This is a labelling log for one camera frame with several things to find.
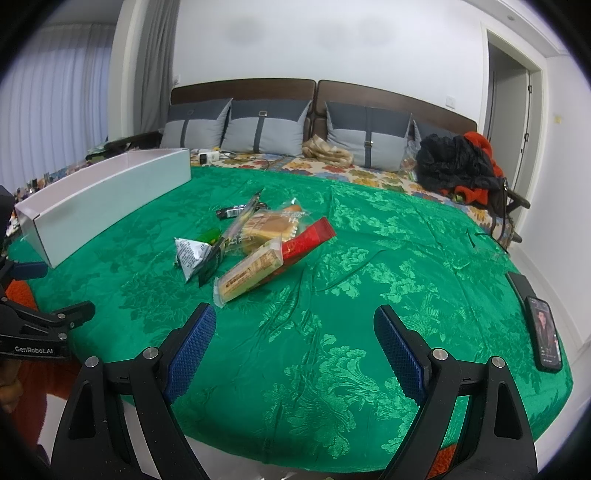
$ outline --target orange cloth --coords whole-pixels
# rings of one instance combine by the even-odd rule
[[[449,470],[449,466],[452,464],[453,454],[456,452],[456,446],[450,445],[443,450],[439,450],[435,461],[431,466],[431,470],[427,475],[427,478],[432,478],[437,475],[441,475]]]
[[[505,174],[503,170],[498,166],[495,160],[492,158],[492,146],[491,143],[483,137],[481,134],[476,132],[467,132],[464,134],[464,138],[466,138],[472,145],[475,147],[480,147],[488,158],[491,159],[492,169],[495,172],[496,177],[504,177]],[[478,202],[481,205],[488,205],[488,190],[485,189],[469,189],[468,187],[455,187],[453,189],[455,194],[462,195],[464,197],[464,202],[469,205],[470,203]],[[449,190],[441,190],[441,192],[447,196],[449,195]]]
[[[12,301],[36,309],[33,293],[24,281],[14,280],[6,295]],[[68,363],[24,361],[18,371],[24,393],[12,412],[12,421],[18,433],[32,449],[37,447],[39,434],[47,412],[47,394],[67,399],[80,371],[77,360]]]

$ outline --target green bedspread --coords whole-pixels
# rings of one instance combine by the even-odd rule
[[[127,216],[31,282],[40,308],[83,300],[95,318],[72,332],[79,358],[134,357],[181,326],[212,282],[185,284],[173,266],[174,237],[219,226],[215,210],[264,187],[271,207],[298,197],[337,232],[274,281],[216,308],[216,334],[188,393],[174,404],[184,432],[263,462],[326,472],[383,468],[417,406],[402,394],[373,331],[390,304],[431,347],[460,360],[507,361],[534,437],[566,402],[566,357],[540,372],[508,256],[461,211],[397,192],[285,173],[194,168],[193,179]],[[35,253],[13,245],[16,260]],[[228,257],[219,274],[237,257]],[[457,440],[459,401],[445,445]]]

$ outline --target snack package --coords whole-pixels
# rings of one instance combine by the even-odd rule
[[[230,241],[235,239],[242,230],[242,227],[246,221],[252,216],[256,209],[256,204],[261,198],[262,190],[256,192],[252,198],[245,205],[244,209],[238,214],[235,220],[232,222],[230,227],[223,233],[219,240],[214,244],[209,252],[209,255],[205,259],[202,268],[199,269],[199,287],[203,287],[211,276],[215,273],[217,268],[222,263],[225,256],[226,248]]]
[[[228,253],[249,255],[276,236],[287,242],[305,230],[306,216],[308,212],[302,210],[295,198],[285,202],[281,209],[259,210],[244,224],[240,235],[229,242]]]
[[[213,283],[213,301],[218,307],[247,292],[283,265],[281,237],[262,245]]]
[[[189,281],[202,266],[212,247],[204,242],[184,238],[175,238],[174,244],[177,247],[177,262],[183,269],[185,281]]]
[[[263,278],[258,285],[263,285],[277,275],[283,273],[288,267],[299,262],[316,247],[336,236],[335,230],[329,223],[328,218],[322,217],[310,225],[303,233],[285,242],[281,246],[283,265],[277,268],[267,277]]]
[[[215,245],[221,236],[222,231],[219,228],[211,228],[208,231],[203,232],[195,240],[197,242],[203,242],[204,244]]]
[[[252,198],[248,201],[248,203],[244,206],[242,211],[238,213],[236,219],[232,222],[230,227],[223,233],[223,237],[229,240],[236,238],[242,230],[244,224],[248,221],[248,219],[252,216],[255,212],[256,204],[258,203],[259,199],[261,198],[262,190],[256,192]]]

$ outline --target person's hand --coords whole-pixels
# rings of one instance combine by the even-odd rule
[[[0,360],[0,406],[6,413],[12,413],[22,395],[22,385],[17,375],[20,360]]]

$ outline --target metal screw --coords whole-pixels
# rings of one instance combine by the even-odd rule
[[[433,351],[433,357],[435,357],[437,360],[447,360],[447,357],[449,355],[447,354],[447,352],[443,349],[443,348],[436,348]]]
[[[99,358],[97,356],[90,356],[86,359],[86,362],[84,362],[84,364],[88,368],[94,368],[99,364]]]
[[[149,346],[143,351],[142,355],[148,360],[152,360],[158,356],[158,349],[155,346]]]
[[[497,368],[503,368],[505,366],[505,361],[500,356],[494,356],[491,362]]]

